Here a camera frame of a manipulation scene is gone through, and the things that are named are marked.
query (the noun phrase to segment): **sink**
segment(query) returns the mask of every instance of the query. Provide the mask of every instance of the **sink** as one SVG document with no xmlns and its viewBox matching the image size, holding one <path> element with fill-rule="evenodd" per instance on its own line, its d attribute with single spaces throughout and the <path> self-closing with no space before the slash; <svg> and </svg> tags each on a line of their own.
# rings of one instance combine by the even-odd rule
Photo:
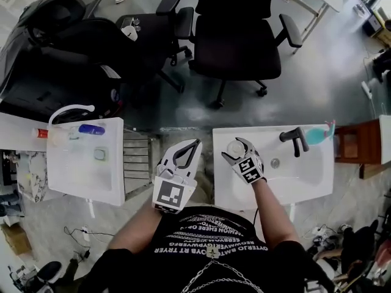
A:
<svg viewBox="0 0 391 293">
<path fill-rule="evenodd" d="M 255 209 L 257 204 L 250 185 L 242 182 L 221 156 L 227 145 L 240 137 L 254 144 L 265 166 L 268 184 L 282 205 L 322 197 L 332 193 L 334 178 L 334 147 L 327 138 L 310 145 L 300 157 L 294 156 L 293 142 L 281 142 L 281 132 L 298 126 L 268 126 L 248 128 L 219 128 L 213 130 L 214 200 L 215 205 L 242 211 Z M 327 125 L 300 125 L 307 132 L 314 127 L 328 130 Z"/>
</svg>

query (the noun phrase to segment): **chain necklace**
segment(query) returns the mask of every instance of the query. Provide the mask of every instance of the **chain necklace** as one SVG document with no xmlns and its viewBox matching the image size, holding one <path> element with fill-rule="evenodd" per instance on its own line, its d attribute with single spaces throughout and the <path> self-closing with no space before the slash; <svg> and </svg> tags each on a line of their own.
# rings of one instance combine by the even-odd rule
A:
<svg viewBox="0 0 391 293">
<path fill-rule="evenodd" d="M 196 281 L 196 279 L 198 279 L 198 278 L 203 274 L 203 272 L 206 271 L 206 269 L 208 269 L 212 264 L 217 264 L 217 265 L 220 265 L 220 266 L 222 266 L 222 267 L 224 267 L 224 268 L 228 268 L 228 269 L 232 270 L 232 271 L 235 272 L 240 278 L 242 278 L 244 281 L 243 281 L 243 280 L 237 280 L 237 279 L 221 278 L 221 279 L 216 279 L 216 280 L 210 281 L 210 282 L 208 282 L 208 283 L 205 283 L 205 284 L 203 284 L 203 285 L 201 285 L 201 286 L 198 286 L 198 287 L 196 287 L 195 289 L 189 291 L 190 286 L 191 286 L 191 285 Z M 182 290 L 181 293 L 194 293 L 195 291 L 198 291 L 198 290 L 203 289 L 205 286 L 209 286 L 209 285 L 211 285 L 211 284 L 213 284 L 213 283 L 218 283 L 218 282 L 236 282 L 236 283 L 241 283 L 241 284 L 245 284 L 245 285 L 248 285 L 248 286 L 252 287 L 252 288 L 253 288 L 254 290 L 256 290 L 258 293 L 263 293 L 263 291 L 262 291 L 258 286 L 256 286 L 255 284 L 253 284 L 250 280 L 246 279 L 246 278 L 244 277 L 244 275 L 243 275 L 241 272 L 237 271 L 235 268 L 233 268 L 233 267 L 231 267 L 231 266 L 229 266 L 229 265 L 227 265 L 227 264 L 222 264 L 221 262 L 215 261 L 214 258 L 212 258 L 211 261 L 210 261 L 207 265 L 205 265 L 205 267 L 204 267 L 202 270 L 200 270 L 200 271 L 197 272 L 197 274 L 195 275 L 195 277 L 194 277 L 192 280 L 190 280 L 190 282 L 188 283 L 188 285 L 185 286 L 185 288 Z"/>
</svg>

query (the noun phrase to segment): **black t-shirt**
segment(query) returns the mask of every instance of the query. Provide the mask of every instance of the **black t-shirt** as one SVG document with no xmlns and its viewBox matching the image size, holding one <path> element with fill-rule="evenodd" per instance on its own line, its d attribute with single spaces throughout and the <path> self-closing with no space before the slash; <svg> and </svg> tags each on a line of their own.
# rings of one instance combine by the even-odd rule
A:
<svg viewBox="0 0 391 293">
<path fill-rule="evenodd" d="M 211 251 L 215 257 L 205 269 Z M 193 207 L 163 215 L 142 253 L 108 250 L 79 292 L 182 292 L 203 269 L 188 292 L 203 284 L 197 292 L 303 292 L 305 279 L 332 289 L 299 243 L 286 241 L 269 250 L 248 220 L 218 208 Z"/>
</svg>

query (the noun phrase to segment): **faucet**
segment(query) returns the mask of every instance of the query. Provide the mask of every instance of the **faucet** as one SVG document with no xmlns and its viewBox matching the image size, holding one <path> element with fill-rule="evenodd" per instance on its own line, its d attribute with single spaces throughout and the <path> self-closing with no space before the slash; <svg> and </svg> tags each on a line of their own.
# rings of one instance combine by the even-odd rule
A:
<svg viewBox="0 0 391 293">
<path fill-rule="evenodd" d="M 304 136 L 304 131 L 301 127 L 297 127 L 294 130 L 287 131 L 287 132 L 281 132 L 280 134 L 280 140 L 282 142 L 292 140 L 293 141 L 293 147 L 294 147 L 294 156 L 300 157 L 300 148 L 298 144 L 298 139 L 301 141 L 301 145 L 303 147 L 304 152 L 308 152 L 310 147 L 308 146 L 308 143 Z"/>
</svg>

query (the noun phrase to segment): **concrete floor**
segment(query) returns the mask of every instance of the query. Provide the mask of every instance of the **concrete floor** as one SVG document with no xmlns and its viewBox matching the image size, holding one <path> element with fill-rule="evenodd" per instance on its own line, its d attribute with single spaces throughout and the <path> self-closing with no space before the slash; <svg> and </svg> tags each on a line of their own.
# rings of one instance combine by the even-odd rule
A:
<svg viewBox="0 0 391 293">
<path fill-rule="evenodd" d="M 320 6 L 317 0 L 305 1 Z M 163 149 L 179 140 L 201 138 L 203 156 L 210 171 L 213 157 L 208 128 L 298 125 L 322 123 L 333 118 L 338 125 L 346 125 L 377 117 L 383 110 L 390 109 L 387 87 L 377 81 L 371 82 L 376 108 L 374 116 L 360 83 L 367 80 L 364 57 L 373 57 L 372 53 L 381 47 L 361 33 L 364 20 L 352 10 L 357 0 L 344 1 L 342 13 L 330 10 L 296 55 L 291 55 L 292 49 L 287 42 L 280 46 L 282 75 L 266 81 L 269 86 L 266 97 L 258 98 L 255 94 L 258 85 L 254 82 L 228 82 L 224 93 L 225 107 L 211 110 L 207 105 L 215 99 L 219 81 L 190 72 L 186 60 L 180 56 L 177 67 L 170 67 L 167 61 L 164 70 L 177 81 L 186 83 L 184 94 L 177 94 L 168 84 L 156 78 L 145 86 L 142 92 L 144 105 L 140 109 L 125 108 L 123 116 L 126 124 L 163 134 Z M 103 0 L 97 14 L 116 20 L 126 13 L 154 12 L 159 2 L 126 0 L 115 5 L 113 0 Z M 179 7 L 195 7 L 196 4 L 197 0 L 181 0 Z M 310 14 L 292 2 L 272 0 L 271 10 L 269 23 L 275 34 L 282 28 L 278 20 L 280 13 L 291 15 L 301 29 L 310 21 Z M 238 19 L 237 26 L 244 24 Z M 364 61 L 369 66 L 371 78 L 370 60 Z M 294 225 L 303 245 L 308 247 L 311 244 L 309 231 L 317 225 L 325 223 L 337 229 L 343 222 L 355 228 L 370 224 L 383 213 L 386 202 L 383 194 L 390 187 L 391 170 L 362 181 L 358 178 L 357 165 L 336 164 L 334 193 L 296 205 Z M 41 267 L 51 260 L 58 260 L 66 265 L 73 251 L 81 251 L 82 247 L 64 234 L 64 226 L 72 230 L 87 225 L 93 232 L 114 234 L 149 194 L 150 190 L 120 208 L 94 202 L 93 212 L 88 202 L 72 196 L 37 204 L 25 201 L 26 217 L 22 224 L 34 249 L 34 259 L 28 263 Z M 252 220 L 254 212 L 246 212 L 244 216 Z M 75 237 L 83 242 L 82 235 L 76 233 Z M 91 256 L 81 263 L 77 277 L 90 270 L 109 240 L 109 236 L 91 237 Z"/>
<path fill-rule="evenodd" d="M 196 7 L 198 0 L 181 0 L 178 6 Z M 320 0 L 304 0 L 314 8 Z M 98 16 L 115 21 L 120 15 L 143 12 L 153 13 L 160 0 L 126 0 L 114 5 L 112 0 L 103 0 L 97 10 Z M 315 28 L 304 46 L 292 55 L 287 41 L 279 46 L 282 74 L 278 79 L 265 81 L 268 95 L 259 98 L 255 82 L 230 81 L 224 92 L 225 107 L 210 109 L 219 90 L 220 80 L 192 72 L 183 54 L 178 57 L 178 66 L 171 67 L 169 60 L 164 71 L 177 82 L 186 84 L 185 92 L 179 95 L 158 76 L 146 85 L 141 93 L 142 107 L 127 106 L 123 112 L 125 122 L 144 129 L 196 127 L 216 128 L 227 126 L 299 125 L 322 123 L 336 119 L 338 125 L 347 125 L 369 120 L 373 117 L 371 105 L 360 87 L 367 81 L 364 62 L 368 65 L 372 53 L 382 46 L 364 36 L 361 30 L 365 19 L 359 18 L 352 7 L 359 0 L 344 0 L 341 13 L 330 9 Z M 312 15 L 301 6 L 282 0 L 272 0 L 272 16 L 268 19 L 274 35 L 282 29 L 278 15 L 290 15 L 302 31 Z M 246 23 L 237 19 L 237 29 Z M 189 42 L 181 42 L 191 49 Z M 386 85 L 374 81 L 376 113 L 381 113 L 381 103 L 390 109 L 391 100 Z"/>
</svg>

